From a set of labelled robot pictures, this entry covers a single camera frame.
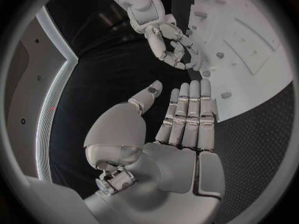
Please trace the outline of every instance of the robotic arm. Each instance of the robotic arm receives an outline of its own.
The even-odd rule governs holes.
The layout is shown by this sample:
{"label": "robotic arm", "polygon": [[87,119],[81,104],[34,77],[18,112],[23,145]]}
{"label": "robotic arm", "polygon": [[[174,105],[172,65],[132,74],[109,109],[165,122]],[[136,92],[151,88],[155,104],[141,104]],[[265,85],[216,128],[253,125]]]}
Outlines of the robotic arm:
{"label": "robotic arm", "polygon": [[[133,29],[145,34],[154,55],[165,63],[178,68],[190,69],[196,64],[192,61],[183,64],[184,47],[192,55],[199,55],[192,41],[176,26],[172,14],[165,14],[161,0],[114,0],[127,13]],[[173,52],[167,51],[163,37],[172,40]]]}

